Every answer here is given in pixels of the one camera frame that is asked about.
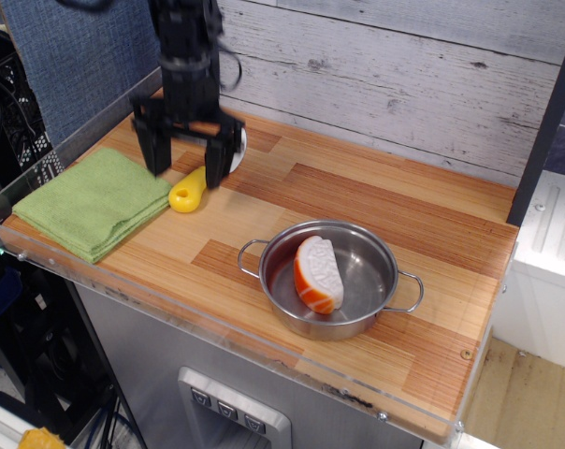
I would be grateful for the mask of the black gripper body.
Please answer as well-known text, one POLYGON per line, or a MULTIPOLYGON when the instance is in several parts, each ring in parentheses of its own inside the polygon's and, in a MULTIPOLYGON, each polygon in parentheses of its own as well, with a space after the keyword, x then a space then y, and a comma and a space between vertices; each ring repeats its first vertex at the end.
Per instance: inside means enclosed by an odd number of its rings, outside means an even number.
POLYGON ((134 128, 137 123, 163 129, 170 138, 197 138, 208 142, 233 136, 240 142, 244 122, 220 107, 220 62, 176 66, 161 64, 163 95, 134 97, 134 128))

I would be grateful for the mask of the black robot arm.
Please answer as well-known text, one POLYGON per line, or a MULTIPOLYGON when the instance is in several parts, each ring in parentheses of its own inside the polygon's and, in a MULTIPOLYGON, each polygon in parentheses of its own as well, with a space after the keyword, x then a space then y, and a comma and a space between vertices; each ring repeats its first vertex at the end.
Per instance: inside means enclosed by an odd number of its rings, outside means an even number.
POLYGON ((215 189, 242 158, 245 123, 223 111, 219 42, 223 16, 215 1, 151 1, 160 41, 163 95, 135 98, 133 125, 146 168, 158 176, 171 167, 171 139, 206 142, 205 179, 215 189))

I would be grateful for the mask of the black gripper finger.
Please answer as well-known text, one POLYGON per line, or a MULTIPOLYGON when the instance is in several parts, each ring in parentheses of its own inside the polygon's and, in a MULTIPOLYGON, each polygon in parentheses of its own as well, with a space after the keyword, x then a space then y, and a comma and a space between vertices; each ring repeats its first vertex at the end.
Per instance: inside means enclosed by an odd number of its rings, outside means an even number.
POLYGON ((209 190, 220 186, 222 180, 240 164, 240 142, 233 136, 208 140, 205 152, 206 183, 209 190))
POLYGON ((171 138, 161 128, 146 123, 135 125, 146 168, 157 177, 171 167, 171 138))

